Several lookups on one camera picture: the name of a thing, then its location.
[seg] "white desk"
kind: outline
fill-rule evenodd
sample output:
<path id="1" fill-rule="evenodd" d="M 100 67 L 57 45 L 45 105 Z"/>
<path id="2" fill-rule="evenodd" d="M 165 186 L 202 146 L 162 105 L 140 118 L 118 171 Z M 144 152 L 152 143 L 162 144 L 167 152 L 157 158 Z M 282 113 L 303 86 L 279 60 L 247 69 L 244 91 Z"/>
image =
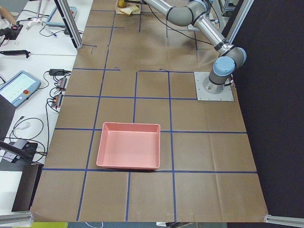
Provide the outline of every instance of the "white desk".
<path id="1" fill-rule="evenodd" d="M 30 10 L 37 12 L 38 1 L 29 1 L 25 10 Z M 77 28 L 81 31 L 84 31 L 87 18 L 90 13 L 90 9 L 93 3 L 93 0 L 68 0 L 70 6 L 77 7 L 76 15 L 76 24 Z M 40 13 L 49 15 L 55 3 L 52 0 L 43 0 Z M 18 20 L 27 19 L 29 17 L 35 17 L 35 13 L 30 13 L 23 11 Z M 24 25 L 22 31 L 20 32 L 16 41 L 10 41 L 6 46 L 1 46 L 0 50 L 27 50 L 31 52 L 31 56 L 26 59 L 25 56 L 4 56 L 0 55 L 0 75 L 2 75 L 5 80 L 9 80 L 16 73 L 21 70 L 31 73 L 36 78 L 40 79 L 42 82 L 41 87 L 47 85 L 46 81 L 43 79 L 44 72 L 52 68 L 72 70 L 74 61 L 76 58 L 77 50 L 74 48 L 74 45 L 71 41 L 70 36 L 65 35 L 63 32 L 57 34 L 57 38 L 44 37 L 39 34 L 41 30 L 41 24 L 34 24 L 29 30 L 26 30 L 28 24 L 27 21 L 21 22 Z M 62 28 L 49 28 L 50 30 L 62 29 Z M 21 117 L 25 118 L 36 117 L 43 121 L 44 129 L 41 134 L 35 138 L 35 140 L 43 143 L 45 146 L 48 142 L 48 127 L 47 127 L 47 117 L 46 117 L 46 100 L 49 98 L 49 91 L 54 87 L 54 80 L 52 77 L 46 74 L 50 85 L 45 89 L 36 91 L 29 100 L 21 104 L 15 112 L 12 124 L 10 126 L 9 132 L 12 130 L 13 125 Z M 52 134 L 55 128 L 58 114 L 51 109 L 48 109 L 48 118 L 49 118 L 49 132 L 51 141 Z M 18 137 L 30 138 L 35 136 L 41 129 L 41 123 L 37 120 L 29 120 L 31 126 L 30 128 L 24 130 L 16 130 L 16 135 Z M 38 145 L 37 151 L 42 152 L 43 147 Z M 34 157 L 34 161 L 40 158 L 40 155 Z M 12 205 L 16 196 L 20 181 L 21 172 L 7 172 L 0 171 L 0 186 L 3 186 L 2 183 L 5 183 L 6 186 L 9 185 L 9 189 L 1 188 L 0 190 L 0 214 L 9 214 Z"/>
<path id="2" fill-rule="evenodd" d="M 38 3 L 39 1 L 29 1 L 24 9 L 37 12 Z M 68 3 L 70 6 L 77 7 L 75 22 L 78 30 L 84 31 L 93 0 L 68 0 Z M 54 1 L 43 0 L 40 13 L 49 15 L 55 6 Z M 18 20 L 35 16 L 35 13 L 23 11 L 18 17 Z M 27 50 L 31 52 L 32 55 L 76 56 L 77 50 L 74 48 L 69 35 L 59 32 L 57 33 L 57 37 L 44 37 L 39 34 L 39 31 L 42 29 L 41 23 L 32 24 L 28 30 L 26 29 L 28 21 L 22 21 L 21 24 L 23 24 L 24 27 L 19 33 L 17 39 L 11 40 L 8 45 L 0 47 L 0 50 Z M 58 27 L 48 27 L 48 29 L 53 32 L 63 30 L 63 28 Z M 45 29 L 41 33 L 50 35 Z"/>
<path id="3" fill-rule="evenodd" d="M 72 70 L 73 64 L 75 61 L 74 56 L 48 56 L 48 55 L 32 55 L 28 59 L 24 56 L 7 56 L 5 58 L 1 58 L 0 61 L 0 72 L 1 75 L 6 79 L 9 80 L 12 78 L 16 73 L 20 70 L 24 70 L 29 72 L 34 77 L 41 81 L 41 88 L 47 85 L 47 82 L 43 78 L 44 72 L 48 71 L 52 68 L 59 68 L 65 70 Z M 48 127 L 47 127 L 47 117 L 46 117 L 46 100 L 50 98 L 49 91 L 55 87 L 54 80 L 52 76 L 46 74 L 46 79 L 49 81 L 50 85 L 41 90 L 37 90 L 27 101 L 23 102 L 17 109 L 12 121 L 12 124 L 9 128 L 9 132 L 13 129 L 14 124 L 16 121 L 21 117 L 25 116 L 25 118 L 36 117 L 43 121 L 44 129 L 41 134 L 35 138 L 37 140 L 47 146 L 48 142 Z M 57 121 L 58 113 L 52 111 L 48 108 L 48 119 L 49 119 L 49 127 L 50 127 L 50 140 L 55 128 L 55 124 Z M 20 138 L 31 138 L 35 136 L 41 129 L 41 122 L 38 120 L 29 120 L 30 128 L 24 130 L 16 130 L 15 133 Z M 43 147 L 38 145 L 37 151 L 42 152 Z M 34 161 L 39 158 L 40 155 L 36 155 Z"/>

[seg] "aluminum frame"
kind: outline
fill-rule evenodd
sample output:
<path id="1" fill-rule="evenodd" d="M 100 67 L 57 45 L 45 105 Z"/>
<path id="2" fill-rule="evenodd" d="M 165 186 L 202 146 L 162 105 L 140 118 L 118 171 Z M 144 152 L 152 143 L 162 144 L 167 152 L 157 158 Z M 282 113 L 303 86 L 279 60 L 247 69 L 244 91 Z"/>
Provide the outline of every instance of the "aluminum frame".
<path id="1" fill-rule="evenodd" d="M 231 29 L 226 37 L 226 39 L 230 42 L 230 44 L 232 44 L 234 38 L 236 37 L 253 2 L 254 2 L 254 0 L 244 0 L 242 6 L 236 16 L 236 19 L 234 20 L 234 22 L 231 26 Z"/>
<path id="2" fill-rule="evenodd" d="M 304 218 L 292 218 L 292 217 L 264 215 L 264 222 L 304 228 Z"/>

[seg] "pink bin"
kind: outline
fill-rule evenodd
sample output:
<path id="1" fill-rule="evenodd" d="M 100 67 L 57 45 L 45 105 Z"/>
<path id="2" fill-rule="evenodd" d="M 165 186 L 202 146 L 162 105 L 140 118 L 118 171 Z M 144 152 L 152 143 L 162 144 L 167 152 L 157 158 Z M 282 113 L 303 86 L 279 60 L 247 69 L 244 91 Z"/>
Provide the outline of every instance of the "pink bin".
<path id="1" fill-rule="evenodd" d="M 160 166 L 159 124 L 104 123 L 98 166 L 112 169 L 155 170 Z"/>

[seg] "metal base plate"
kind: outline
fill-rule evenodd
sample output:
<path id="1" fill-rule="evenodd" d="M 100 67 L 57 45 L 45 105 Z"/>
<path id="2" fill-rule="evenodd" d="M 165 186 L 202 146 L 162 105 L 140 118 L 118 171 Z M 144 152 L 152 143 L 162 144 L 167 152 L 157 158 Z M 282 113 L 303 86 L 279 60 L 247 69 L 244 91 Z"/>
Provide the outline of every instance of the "metal base plate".
<path id="1" fill-rule="evenodd" d="M 220 94 L 208 93 L 203 87 L 203 81 L 209 76 L 210 72 L 194 72 L 196 95 L 198 101 L 234 101 L 231 87 L 225 86 Z"/>

